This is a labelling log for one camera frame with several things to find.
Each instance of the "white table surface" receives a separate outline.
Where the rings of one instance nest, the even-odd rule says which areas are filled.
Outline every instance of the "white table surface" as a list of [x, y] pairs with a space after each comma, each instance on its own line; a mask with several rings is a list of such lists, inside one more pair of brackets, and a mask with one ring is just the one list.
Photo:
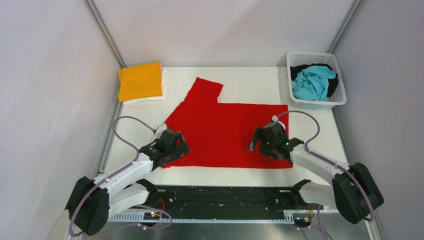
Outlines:
[[[126, 104], [121, 116], [140, 118], [156, 128], [184, 100], [196, 77], [224, 85], [218, 98], [220, 103], [285, 104], [289, 110], [302, 110], [313, 115], [321, 126], [321, 132], [310, 146], [335, 160], [347, 161], [331, 109], [290, 106], [286, 67], [167, 67], [163, 74], [166, 100]], [[290, 138], [306, 141], [316, 130], [315, 123], [307, 116], [289, 114]], [[117, 131], [138, 147], [155, 138], [146, 127], [131, 119], [122, 119]], [[134, 155], [134, 149], [115, 137], [105, 171], [117, 169]], [[291, 187], [303, 179], [326, 184], [322, 178], [300, 166], [288, 169], [173, 166], [157, 168], [145, 178], [156, 185]]]

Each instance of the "red cloth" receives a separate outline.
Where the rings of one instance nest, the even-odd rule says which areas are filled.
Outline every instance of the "red cloth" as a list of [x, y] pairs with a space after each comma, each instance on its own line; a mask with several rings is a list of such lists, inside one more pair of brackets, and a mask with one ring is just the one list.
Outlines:
[[[185, 100], [165, 121], [181, 131], [191, 152], [165, 166], [285, 169], [287, 161], [249, 151], [256, 128], [262, 128], [287, 105], [218, 103], [223, 85], [197, 78]], [[280, 118], [289, 127], [288, 114]]]

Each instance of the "plastic basket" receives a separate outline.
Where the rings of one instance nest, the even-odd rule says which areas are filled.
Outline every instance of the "plastic basket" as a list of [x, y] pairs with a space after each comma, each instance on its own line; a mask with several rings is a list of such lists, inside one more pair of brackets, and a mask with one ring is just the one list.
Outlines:
[[[328, 64], [335, 73], [338, 74], [338, 85], [334, 94], [328, 101], [310, 101], [297, 99], [293, 96], [292, 77], [290, 67], [296, 67], [303, 64]], [[326, 52], [316, 51], [289, 51], [287, 53], [287, 73], [288, 73], [288, 92], [290, 93], [291, 105], [301, 108], [312, 109], [330, 109], [337, 105], [346, 103], [345, 85], [343, 84], [342, 74], [336, 56]]]

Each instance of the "folded orange towel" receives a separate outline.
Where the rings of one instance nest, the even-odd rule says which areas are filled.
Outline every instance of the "folded orange towel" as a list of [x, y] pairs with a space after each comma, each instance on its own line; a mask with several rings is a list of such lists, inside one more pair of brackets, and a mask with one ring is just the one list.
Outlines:
[[126, 67], [118, 75], [120, 102], [163, 95], [160, 61]]

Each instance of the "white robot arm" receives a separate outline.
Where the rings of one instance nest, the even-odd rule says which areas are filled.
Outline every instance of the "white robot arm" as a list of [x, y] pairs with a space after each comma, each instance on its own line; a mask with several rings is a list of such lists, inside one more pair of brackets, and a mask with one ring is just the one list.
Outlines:
[[133, 206], [144, 204], [149, 195], [156, 191], [152, 183], [143, 179], [144, 175], [189, 152], [183, 135], [166, 129], [159, 138], [139, 149], [137, 159], [123, 165], [117, 171], [105, 173], [94, 179], [80, 178], [75, 184], [60, 221], [56, 223], [57, 228], [74, 223], [85, 234], [89, 236], [96, 234], [109, 218]]
[[258, 151], [263, 155], [302, 166], [329, 184], [317, 184], [310, 180], [297, 183], [294, 188], [305, 203], [337, 208], [353, 224], [366, 219], [371, 208], [375, 210], [384, 203], [365, 165], [338, 162], [305, 146], [302, 140], [289, 139], [284, 124], [275, 116], [271, 123], [256, 129], [249, 150], [254, 151], [258, 141]]

